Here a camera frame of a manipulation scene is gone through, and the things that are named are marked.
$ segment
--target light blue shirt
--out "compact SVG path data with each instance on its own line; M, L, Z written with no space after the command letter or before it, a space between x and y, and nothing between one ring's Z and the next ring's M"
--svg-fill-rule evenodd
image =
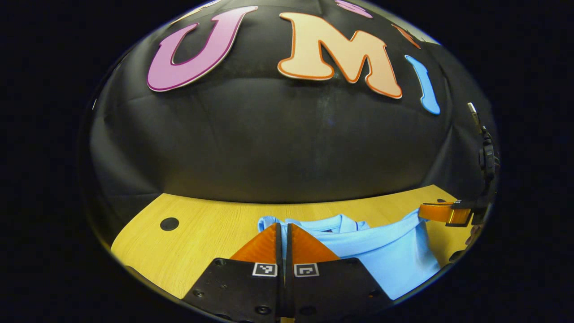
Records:
M282 222L275 217L262 217L258 228L261 232L273 223L281 224L285 259L287 224L296 224L341 259L358 258L385 293L395 300L440 270L428 248L427 221L418 217L416 209L402 220L378 228L370 228L365 221L355 222L344 214L318 221L286 219Z

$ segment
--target letter m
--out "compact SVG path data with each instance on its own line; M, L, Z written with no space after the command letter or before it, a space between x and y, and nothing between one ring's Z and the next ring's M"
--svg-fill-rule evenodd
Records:
M367 61L370 72L365 82L369 88L391 98L402 97L385 50L386 44L379 38L357 30L348 40L327 21L310 14L286 12L279 16L291 21L293 26L291 57L277 65L283 75L296 79L331 79L335 70L323 60L322 45L348 82L357 82Z

